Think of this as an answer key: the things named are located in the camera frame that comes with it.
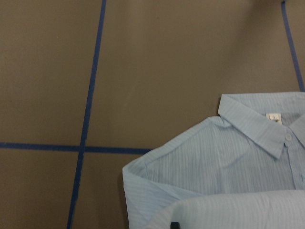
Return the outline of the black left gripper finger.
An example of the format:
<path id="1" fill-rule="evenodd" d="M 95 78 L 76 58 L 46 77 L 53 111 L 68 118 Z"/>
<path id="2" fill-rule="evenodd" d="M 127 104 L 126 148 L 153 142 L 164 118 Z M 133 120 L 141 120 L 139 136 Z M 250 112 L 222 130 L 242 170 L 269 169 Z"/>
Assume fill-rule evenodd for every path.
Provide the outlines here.
<path id="1" fill-rule="evenodd" d="M 179 222 L 171 222 L 170 229 L 180 229 L 180 223 Z"/>

